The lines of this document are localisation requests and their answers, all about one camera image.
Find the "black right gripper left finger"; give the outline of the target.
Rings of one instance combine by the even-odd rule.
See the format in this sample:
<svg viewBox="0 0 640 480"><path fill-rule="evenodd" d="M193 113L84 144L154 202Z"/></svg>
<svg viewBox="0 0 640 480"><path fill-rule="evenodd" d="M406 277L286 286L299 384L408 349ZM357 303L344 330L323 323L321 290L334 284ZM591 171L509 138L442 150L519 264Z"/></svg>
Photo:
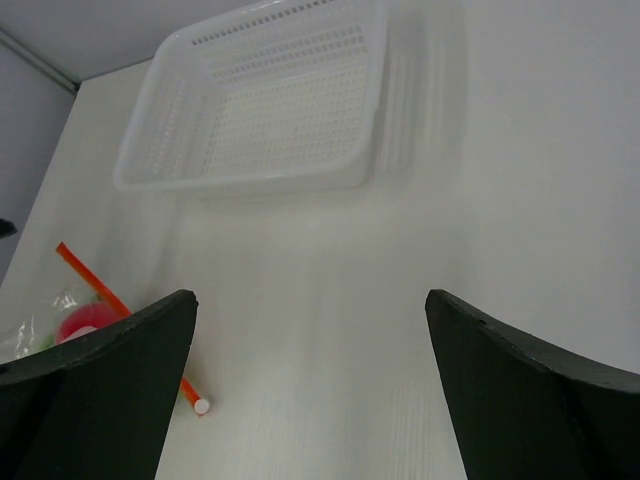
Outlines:
<svg viewBox="0 0 640 480"><path fill-rule="evenodd" d="M152 479L196 325L193 292L1 367L4 479Z"/></svg>

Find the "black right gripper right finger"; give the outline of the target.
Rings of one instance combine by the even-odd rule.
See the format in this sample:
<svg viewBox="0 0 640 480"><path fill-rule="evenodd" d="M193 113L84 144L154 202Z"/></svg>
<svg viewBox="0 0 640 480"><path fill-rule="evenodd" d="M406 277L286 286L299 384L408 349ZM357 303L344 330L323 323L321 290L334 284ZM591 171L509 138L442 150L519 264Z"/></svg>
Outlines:
<svg viewBox="0 0 640 480"><path fill-rule="evenodd" d="M509 326L445 290L425 313L470 479L636 479L639 376Z"/></svg>

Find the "red fake apple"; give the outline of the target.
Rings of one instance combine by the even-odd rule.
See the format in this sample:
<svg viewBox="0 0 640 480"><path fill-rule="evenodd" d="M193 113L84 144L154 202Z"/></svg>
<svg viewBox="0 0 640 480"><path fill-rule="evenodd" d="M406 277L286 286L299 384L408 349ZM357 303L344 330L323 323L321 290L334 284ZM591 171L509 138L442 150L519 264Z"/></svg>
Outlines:
<svg viewBox="0 0 640 480"><path fill-rule="evenodd" d="M62 344L114 324L120 319L121 316L105 302L85 304L75 309L61 322L54 334L54 343Z"/></svg>

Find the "clear zip bag orange seal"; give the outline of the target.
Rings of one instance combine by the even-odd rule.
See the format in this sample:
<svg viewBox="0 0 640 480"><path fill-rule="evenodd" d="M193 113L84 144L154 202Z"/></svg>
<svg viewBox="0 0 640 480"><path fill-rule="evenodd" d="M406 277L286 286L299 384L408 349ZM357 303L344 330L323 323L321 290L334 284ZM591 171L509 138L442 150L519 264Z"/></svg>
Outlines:
<svg viewBox="0 0 640 480"><path fill-rule="evenodd" d="M1 364L39 353L99 329L133 312L64 243L48 260L36 289L1 286Z"/></svg>

